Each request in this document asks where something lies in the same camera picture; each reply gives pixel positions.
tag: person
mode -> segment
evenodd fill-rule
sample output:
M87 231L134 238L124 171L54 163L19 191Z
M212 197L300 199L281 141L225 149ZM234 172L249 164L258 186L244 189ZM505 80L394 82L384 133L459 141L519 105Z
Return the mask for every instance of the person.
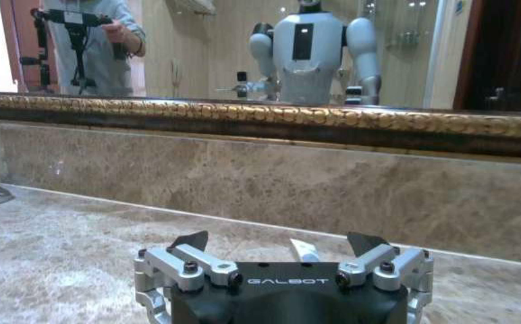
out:
M136 19L126 0L41 0L43 10L59 9L87 14L103 15L113 19L112 24L89 30L85 50L85 73L97 86L81 93L71 85L77 70L77 54L63 24L49 22L54 41L54 54L61 93L65 95L99 95L129 97L133 95L132 65L129 60L116 59L113 44L125 46L129 56L146 54L146 34Z

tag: ornate gold mirror frame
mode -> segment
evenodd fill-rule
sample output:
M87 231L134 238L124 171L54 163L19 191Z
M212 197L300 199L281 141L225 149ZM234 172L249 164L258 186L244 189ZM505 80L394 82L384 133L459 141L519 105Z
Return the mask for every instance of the ornate gold mirror frame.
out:
M521 114L0 93L0 119L521 157Z

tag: silver metal bracket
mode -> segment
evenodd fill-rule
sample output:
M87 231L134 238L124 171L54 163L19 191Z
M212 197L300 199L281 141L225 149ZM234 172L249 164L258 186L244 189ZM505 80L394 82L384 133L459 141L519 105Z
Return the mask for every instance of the silver metal bracket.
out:
M426 250L410 248L389 267L377 267L373 283L381 290L409 288L408 324L421 322L422 308L433 301L434 259Z
M217 259L189 244L178 245L173 249L173 254L186 261L197 262L214 285L225 287L232 285L232 278L240 271L236 262Z
M237 263L217 259L189 244L173 248L140 251L136 259L136 299L149 315L152 324L172 324L168 301L177 284L181 291L201 290L209 275L217 286L232 287L244 280Z
M357 259L340 263L340 273L348 277L348 288L361 286L366 280L369 273L373 272L377 266L384 261L393 260L396 257L396 249L388 244L378 245L373 250L366 252Z

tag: white shirt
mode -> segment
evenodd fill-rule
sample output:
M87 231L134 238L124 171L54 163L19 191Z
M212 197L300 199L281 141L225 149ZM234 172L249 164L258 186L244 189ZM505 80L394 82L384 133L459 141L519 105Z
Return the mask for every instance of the white shirt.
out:
M81 11L89 14L106 15L129 28L145 41L144 29L133 18L126 0L42 0L45 10L61 9ZM54 40L54 54L61 92L78 95L79 87L71 85L77 69L77 53L71 48L69 31L63 24L49 22ZM128 97L133 95L132 66L129 60L114 59L113 44L102 27L90 28L89 42L85 50L85 74L95 80L97 87L87 87L85 95Z

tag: gold frame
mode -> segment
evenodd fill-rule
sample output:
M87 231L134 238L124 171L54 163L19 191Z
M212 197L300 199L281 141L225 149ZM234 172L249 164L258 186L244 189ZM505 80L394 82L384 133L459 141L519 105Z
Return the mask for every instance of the gold frame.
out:
M0 109L18 110L19 113L29 111L95 113L128 117L224 120L521 139L521 115L485 115L381 107L308 107L232 101L224 103L170 99L47 97L2 93Z

